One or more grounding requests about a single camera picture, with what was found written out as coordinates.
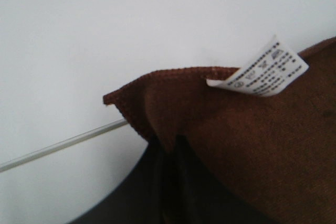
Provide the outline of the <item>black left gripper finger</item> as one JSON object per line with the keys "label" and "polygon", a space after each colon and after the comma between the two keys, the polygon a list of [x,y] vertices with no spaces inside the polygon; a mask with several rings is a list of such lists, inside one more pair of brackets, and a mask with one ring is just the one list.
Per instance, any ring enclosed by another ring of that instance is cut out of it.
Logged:
{"label": "black left gripper finger", "polygon": [[157,223],[225,223],[225,191],[186,137],[165,156]]}

